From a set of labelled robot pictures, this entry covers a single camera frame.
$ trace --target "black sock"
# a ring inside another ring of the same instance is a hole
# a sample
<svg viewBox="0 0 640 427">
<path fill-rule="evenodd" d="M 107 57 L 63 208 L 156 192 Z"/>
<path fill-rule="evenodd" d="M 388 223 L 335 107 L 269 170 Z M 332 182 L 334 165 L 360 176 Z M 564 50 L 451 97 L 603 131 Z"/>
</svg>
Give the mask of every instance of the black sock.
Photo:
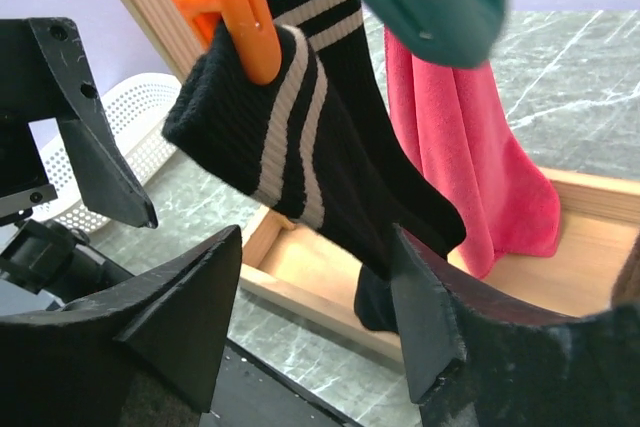
<svg viewBox="0 0 640 427">
<path fill-rule="evenodd" d="M 308 225 L 383 279 L 389 275 L 386 238 L 395 222 L 445 252 L 439 235 L 388 192 L 302 32 L 277 32 L 280 73 L 258 86 L 244 74 L 221 23 L 171 109 L 164 137 L 208 172 Z"/>
<path fill-rule="evenodd" d="M 276 23 L 298 26 L 309 39 L 390 192 L 453 250 L 466 236 L 462 218 L 398 142 L 371 65 L 360 0 L 268 2 Z"/>
</svg>

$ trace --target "white plastic basket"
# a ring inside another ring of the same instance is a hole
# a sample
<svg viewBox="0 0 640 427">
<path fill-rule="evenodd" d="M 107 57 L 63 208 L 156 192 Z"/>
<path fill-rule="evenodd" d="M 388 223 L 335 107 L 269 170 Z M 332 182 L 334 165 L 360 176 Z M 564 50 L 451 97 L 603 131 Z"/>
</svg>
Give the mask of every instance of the white plastic basket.
<svg viewBox="0 0 640 427">
<path fill-rule="evenodd" d="M 175 152 L 161 136 L 180 82 L 173 75 L 139 74 L 120 82 L 102 96 L 102 105 L 120 152 L 144 185 Z M 82 203 L 69 157 L 57 135 L 40 152 L 58 198 L 33 209 L 33 219 L 55 219 L 68 228 L 91 233 L 110 219 L 87 210 Z"/>
</svg>

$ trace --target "gray marble surface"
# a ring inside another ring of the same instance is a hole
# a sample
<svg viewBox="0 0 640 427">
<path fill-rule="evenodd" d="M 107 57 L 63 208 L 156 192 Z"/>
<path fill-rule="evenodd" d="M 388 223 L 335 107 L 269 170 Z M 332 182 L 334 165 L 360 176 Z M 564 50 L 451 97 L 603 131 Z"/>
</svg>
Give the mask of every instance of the gray marble surface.
<svg viewBox="0 0 640 427">
<path fill-rule="evenodd" d="M 367 18 L 384 92 L 382 29 Z M 508 120 L 539 164 L 640 178 L 640 16 L 635 12 L 514 13 L 493 55 Z M 228 224 L 244 226 L 256 204 L 176 154 L 147 184 L 161 226 L 115 223 L 95 245 L 142 272 Z M 402 368 L 304 319 L 239 291 L 230 337 L 365 426 L 419 425 Z"/>
</svg>

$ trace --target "pink towel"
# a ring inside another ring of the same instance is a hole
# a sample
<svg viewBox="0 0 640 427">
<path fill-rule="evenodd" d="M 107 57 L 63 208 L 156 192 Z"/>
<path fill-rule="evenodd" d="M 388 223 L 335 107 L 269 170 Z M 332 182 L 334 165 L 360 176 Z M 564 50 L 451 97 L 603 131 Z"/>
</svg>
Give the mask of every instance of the pink towel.
<svg viewBox="0 0 640 427">
<path fill-rule="evenodd" d="M 453 202 L 460 255 L 483 278 L 507 253 L 552 256 L 560 199 L 507 124 L 491 65 L 460 70 L 414 57 L 385 29 L 391 121 L 422 175 Z"/>
</svg>

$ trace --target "wooden frame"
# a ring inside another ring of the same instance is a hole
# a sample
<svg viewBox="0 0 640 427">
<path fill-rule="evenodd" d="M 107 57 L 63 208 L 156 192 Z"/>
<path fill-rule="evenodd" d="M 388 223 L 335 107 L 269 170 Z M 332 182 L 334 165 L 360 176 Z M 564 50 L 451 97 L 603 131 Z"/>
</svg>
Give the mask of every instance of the wooden frame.
<svg viewBox="0 0 640 427">
<path fill-rule="evenodd" d="M 122 0 L 176 76 L 202 49 L 171 0 Z M 560 195 L 562 238 L 550 259 L 508 255 L 486 282 L 514 297 L 581 316 L 607 307 L 640 227 L 640 183 L 543 169 Z M 303 226 L 262 208 L 243 232 L 241 286 L 382 354 L 399 341 L 364 330 L 352 304 L 359 262 Z M 450 262 L 464 269 L 457 253 Z"/>
</svg>

